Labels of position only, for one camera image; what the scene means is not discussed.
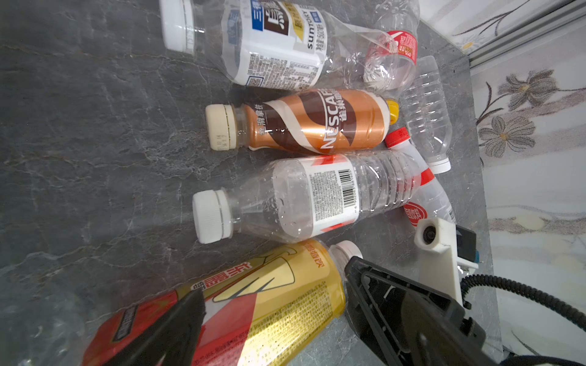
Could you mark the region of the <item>clear ribbed bottle white cap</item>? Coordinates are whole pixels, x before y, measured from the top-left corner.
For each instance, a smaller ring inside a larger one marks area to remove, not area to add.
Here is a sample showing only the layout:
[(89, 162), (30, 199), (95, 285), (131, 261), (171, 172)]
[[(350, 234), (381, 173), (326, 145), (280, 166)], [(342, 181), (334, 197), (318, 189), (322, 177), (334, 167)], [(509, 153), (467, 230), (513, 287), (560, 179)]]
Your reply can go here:
[(450, 171), (453, 137), (440, 70), (433, 56), (418, 60), (418, 76), (402, 94), (402, 110), (412, 142), (433, 174)]

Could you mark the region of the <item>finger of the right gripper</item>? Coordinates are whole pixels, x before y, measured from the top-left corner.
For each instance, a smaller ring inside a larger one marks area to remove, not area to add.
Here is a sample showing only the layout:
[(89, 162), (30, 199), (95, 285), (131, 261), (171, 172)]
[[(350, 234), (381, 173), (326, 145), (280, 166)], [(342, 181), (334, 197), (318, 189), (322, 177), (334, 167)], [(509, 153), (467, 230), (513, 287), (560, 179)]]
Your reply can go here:
[(485, 331), (447, 294), (359, 257), (345, 267), (347, 315), (358, 337), (387, 365), (415, 365), (404, 332), (401, 307), (408, 291), (421, 295), (447, 322), (482, 349)]

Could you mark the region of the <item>yellow bottle cap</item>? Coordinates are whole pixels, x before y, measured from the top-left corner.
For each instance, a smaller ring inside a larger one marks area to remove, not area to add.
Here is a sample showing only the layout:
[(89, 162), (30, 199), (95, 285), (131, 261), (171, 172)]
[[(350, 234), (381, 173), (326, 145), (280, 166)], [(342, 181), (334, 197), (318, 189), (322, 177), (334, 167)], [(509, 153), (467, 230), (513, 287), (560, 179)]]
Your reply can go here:
[(399, 114), (400, 114), (400, 107), (398, 102), (393, 101), (391, 99), (386, 101), (388, 109), (389, 109), (389, 114), (390, 114), (390, 125), (396, 124), (398, 119), (399, 119)]

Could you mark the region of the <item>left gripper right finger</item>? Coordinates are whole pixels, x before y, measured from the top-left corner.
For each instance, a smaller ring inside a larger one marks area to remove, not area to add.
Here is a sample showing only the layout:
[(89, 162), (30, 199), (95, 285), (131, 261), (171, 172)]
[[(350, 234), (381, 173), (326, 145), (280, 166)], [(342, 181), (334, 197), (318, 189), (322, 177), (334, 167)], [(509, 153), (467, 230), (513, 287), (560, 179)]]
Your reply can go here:
[(482, 349), (446, 321), (421, 295), (408, 291), (401, 307), (415, 365), (495, 365)]

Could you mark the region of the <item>brown Nescafe bottle back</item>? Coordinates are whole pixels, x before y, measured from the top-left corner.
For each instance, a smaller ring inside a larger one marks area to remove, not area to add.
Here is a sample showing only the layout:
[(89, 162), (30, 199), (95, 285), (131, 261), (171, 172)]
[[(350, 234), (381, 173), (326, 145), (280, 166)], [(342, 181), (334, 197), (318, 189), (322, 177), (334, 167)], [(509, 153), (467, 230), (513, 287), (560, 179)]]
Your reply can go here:
[(333, 155), (373, 149), (389, 133), (388, 99), (370, 91), (313, 89), (270, 102), (209, 105), (213, 150), (241, 147)]

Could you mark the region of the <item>Suntory white label bottle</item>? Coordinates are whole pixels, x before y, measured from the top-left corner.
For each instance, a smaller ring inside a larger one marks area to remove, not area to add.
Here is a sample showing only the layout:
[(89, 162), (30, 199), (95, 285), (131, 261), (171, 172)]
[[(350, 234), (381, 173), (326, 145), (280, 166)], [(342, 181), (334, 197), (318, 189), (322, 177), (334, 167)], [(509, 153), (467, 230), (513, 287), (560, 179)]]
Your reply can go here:
[(300, 91), (365, 88), (366, 56), (382, 32), (286, 1), (160, 2), (166, 48), (205, 56), (233, 83)]

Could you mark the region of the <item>crushed bottle red label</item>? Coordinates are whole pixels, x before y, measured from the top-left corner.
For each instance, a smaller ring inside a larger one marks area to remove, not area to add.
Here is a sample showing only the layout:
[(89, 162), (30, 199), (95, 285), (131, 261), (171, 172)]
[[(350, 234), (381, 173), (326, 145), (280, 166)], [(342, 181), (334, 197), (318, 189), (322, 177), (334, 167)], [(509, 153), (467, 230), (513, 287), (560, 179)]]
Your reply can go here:
[(382, 33), (369, 47), (363, 80), (379, 92), (399, 95), (416, 76), (419, 1), (384, 1), (376, 6), (374, 20)]

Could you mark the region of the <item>clear bottle red-white label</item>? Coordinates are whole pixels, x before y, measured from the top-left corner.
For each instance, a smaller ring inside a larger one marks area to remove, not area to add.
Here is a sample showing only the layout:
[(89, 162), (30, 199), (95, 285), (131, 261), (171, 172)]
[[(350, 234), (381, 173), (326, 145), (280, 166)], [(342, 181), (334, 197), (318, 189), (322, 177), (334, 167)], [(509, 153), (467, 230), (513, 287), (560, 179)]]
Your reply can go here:
[(402, 207), (420, 186), (415, 158), (390, 149), (276, 160), (194, 194), (194, 224), (202, 244), (235, 233), (296, 243)]

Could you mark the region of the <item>white bottle red cap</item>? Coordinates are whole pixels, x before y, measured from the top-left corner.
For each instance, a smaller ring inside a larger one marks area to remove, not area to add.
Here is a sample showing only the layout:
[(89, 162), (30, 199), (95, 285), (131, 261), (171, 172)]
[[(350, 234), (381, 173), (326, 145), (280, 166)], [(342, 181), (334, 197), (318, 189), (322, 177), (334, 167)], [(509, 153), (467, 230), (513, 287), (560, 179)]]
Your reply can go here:
[(385, 144), (393, 151), (411, 156), (418, 165), (420, 187), (403, 206), (411, 225), (416, 227), (420, 220), (427, 218), (441, 218), (455, 224), (456, 216), (448, 195), (413, 144), (407, 128), (391, 132), (385, 138)]

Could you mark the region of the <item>yellow red tea bottle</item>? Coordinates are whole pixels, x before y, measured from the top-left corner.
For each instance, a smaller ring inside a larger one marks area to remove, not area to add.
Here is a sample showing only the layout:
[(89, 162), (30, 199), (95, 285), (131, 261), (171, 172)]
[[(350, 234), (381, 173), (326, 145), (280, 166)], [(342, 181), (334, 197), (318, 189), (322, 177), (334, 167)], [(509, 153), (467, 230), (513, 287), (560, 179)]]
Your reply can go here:
[(348, 240), (309, 239), (277, 247), (185, 283), (105, 321), (85, 365), (105, 364), (183, 297), (200, 289), (206, 314), (190, 365), (284, 365), (346, 308), (344, 270), (360, 257)]

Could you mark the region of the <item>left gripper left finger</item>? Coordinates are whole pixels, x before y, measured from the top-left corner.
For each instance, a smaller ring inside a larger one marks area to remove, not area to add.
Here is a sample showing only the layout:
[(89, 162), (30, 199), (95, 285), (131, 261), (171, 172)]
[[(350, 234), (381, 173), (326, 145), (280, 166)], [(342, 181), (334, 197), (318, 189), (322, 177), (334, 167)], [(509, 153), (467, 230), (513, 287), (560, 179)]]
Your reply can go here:
[(206, 314), (203, 292), (190, 292), (107, 365), (190, 365)]

